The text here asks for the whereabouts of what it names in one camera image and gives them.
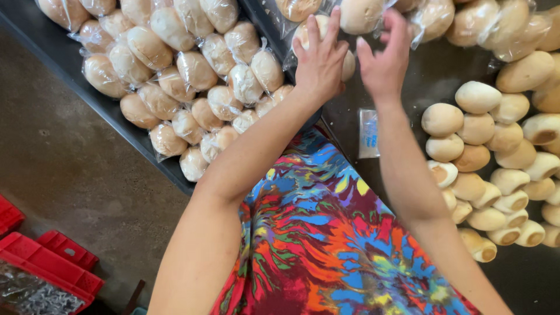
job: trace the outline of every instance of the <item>tie-dye fabric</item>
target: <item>tie-dye fabric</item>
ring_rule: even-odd
[[[240,207],[240,255],[212,314],[475,314],[316,129]]]

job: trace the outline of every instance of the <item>left hand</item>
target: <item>left hand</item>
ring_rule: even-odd
[[[296,87],[319,98],[323,105],[342,93],[346,86],[342,83],[342,64],[348,52],[348,42],[337,42],[340,29],[340,7],[335,6],[329,19],[329,29],[321,41],[317,20],[314,15],[307,18],[309,49],[301,46],[298,38],[293,40],[293,49],[298,56]]]

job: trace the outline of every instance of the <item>black tray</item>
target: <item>black tray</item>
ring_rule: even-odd
[[[250,0],[240,0],[240,4],[241,17],[247,16],[255,24],[259,34],[268,39],[279,60],[283,60],[286,46],[264,10],[258,3],[251,3]],[[146,131],[127,121],[120,112],[119,102],[99,93],[82,75],[83,58],[79,54],[82,45],[70,39],[67,30],[47,18],[34,0],[0,0],[0,25],[34,53],[178,189],[188,195],[193,193],[195,183],[188,182],[183,176],[179,167],[179,157],[175,156],[161,163],[156,161]],[[294,70],[287,72],[287,79],[289,82],[295,82]],[[311,127],[320,116],[321,110],[317,111],[302,129]]]

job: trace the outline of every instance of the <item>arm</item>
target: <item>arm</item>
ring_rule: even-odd
[[[426,166],[400,101],[410,32],[394,10],[385,14],[384,52],[358,40],[364,85],[379,115],[381,175],[394,211],[446,279],[484,314],[512,314],[461,241]]]
[[[344,89],[348,43],[336,42],[340,9],[323,41],[308,20],[310,47],[296,40],[294,90],[208,167],[171,238],[157,274],[150,314],[208,314],[239,255],[243,198],[266,174],[304,123]]]

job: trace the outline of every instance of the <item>red crate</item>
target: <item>red crate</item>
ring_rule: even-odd
[[[17,229],[25,215],[0,194],[0,238]]]
[[[23,269],[83,300],[73,314],[88,307],[105,283],[96,275],[51,252],[36,241],[13,232],[0,240],[0,260]]]
[[[87,271],[91,271],[95,263],[99,261],[97,256],[88,252],[59,231],[48,231],[41,235],[36,242]]]

